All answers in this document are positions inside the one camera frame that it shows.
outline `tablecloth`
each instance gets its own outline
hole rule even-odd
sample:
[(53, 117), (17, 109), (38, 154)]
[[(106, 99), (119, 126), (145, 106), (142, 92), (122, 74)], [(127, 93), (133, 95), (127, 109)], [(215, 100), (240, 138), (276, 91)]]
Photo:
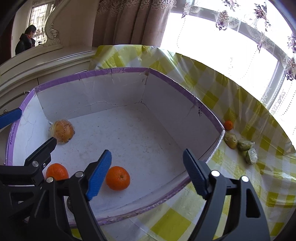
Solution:
[[(213, 61), (223, 61), (223, 56)], [(255, 142), (258, 162), (249, 166), (237, 150), (222, 142), (208, 162), (225, 177), (249, 177), (265, 211), (271, 238), (289, 220), (296, 205), (296, 154), (291, 141), (268, 110), (234, 81), (206, 65), (157, 47), (100, 46), (89, 70), (112, 67), (150, 67), (182, 85), (223, 123), (231, 120), (238, 138)], [(137, 217), (102, 226), (112, 241), (185, 241), (194, 229), (205, 201), (190, 183), (177, 195)], [(225, 198), (215, 238), (222, 236), (230, 197)], [(80, 238), (77, 229), (74, 236)]]

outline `person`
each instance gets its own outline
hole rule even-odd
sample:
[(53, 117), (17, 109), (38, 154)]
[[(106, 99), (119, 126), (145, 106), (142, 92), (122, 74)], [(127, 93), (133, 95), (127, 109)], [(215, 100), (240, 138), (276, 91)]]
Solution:
[(20, 40), (15, 47), (15, 55), (35, 47), (35, 40), (32, 38), (35, 32), (36, 27), (34, 25), (27, 27), (25, 33), (20, 36)]

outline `drawer handle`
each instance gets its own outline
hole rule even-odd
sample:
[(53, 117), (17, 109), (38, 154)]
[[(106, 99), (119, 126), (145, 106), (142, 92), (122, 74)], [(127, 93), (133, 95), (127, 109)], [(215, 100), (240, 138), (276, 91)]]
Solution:
[(1, 106), (0, 106), (0, 109), (1, 109), (3, 106), (5, 106), (5, 105), (7, 105), (8, 103), (10, 103), (11, 101), (15, 100), (16, 98), (18, 98), (18, 97), (20, 97), (20, 96), (22, 96), (22, 95), (25, 95), (25, 94), (29, 94), (29, 93), (30, 93), (30, 91), (24, 91), (24, 92), (18, 94), (17, 96), (13, 97), (13, 98), (10, 99), (9, 101), (7, 101), (7, 102), (5, 102), (3, 105), (1, 105)]

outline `small orange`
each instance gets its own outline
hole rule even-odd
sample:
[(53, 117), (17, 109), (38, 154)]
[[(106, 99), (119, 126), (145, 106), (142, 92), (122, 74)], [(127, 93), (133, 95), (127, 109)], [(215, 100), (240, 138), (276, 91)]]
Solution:
[(224, 128), (225, 128), (225, 130), (227, 130), (227, 131), (232, 130), (232, 128), (233, 128), (233, 123), (232, 123), (232, 121), (230, 121), (230, 120), (225, 121), (225, 123), (224, 123)]
[(64, 180), (69, 178), (67, 169), (59, 164), (54, 163), (48, 167), (46, 170), (46, 178), (53, 177), (56, 181)]
[(111, 167), (106, 175), (106, 184), (114, 191), (126, 189), (130, 181), (130, 175), (123, 167)]

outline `black jacket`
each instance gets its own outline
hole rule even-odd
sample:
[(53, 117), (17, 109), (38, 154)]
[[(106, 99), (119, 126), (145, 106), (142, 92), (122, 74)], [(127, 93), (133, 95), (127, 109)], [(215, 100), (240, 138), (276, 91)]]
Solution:
[(29, 36), (26, 34), (22, 34), (20, 36), (19, 42), (17, 43), (17, 46), (15, 47), (15, 55), (33, 47), (35, 47), (35, 40), (30, 39)]

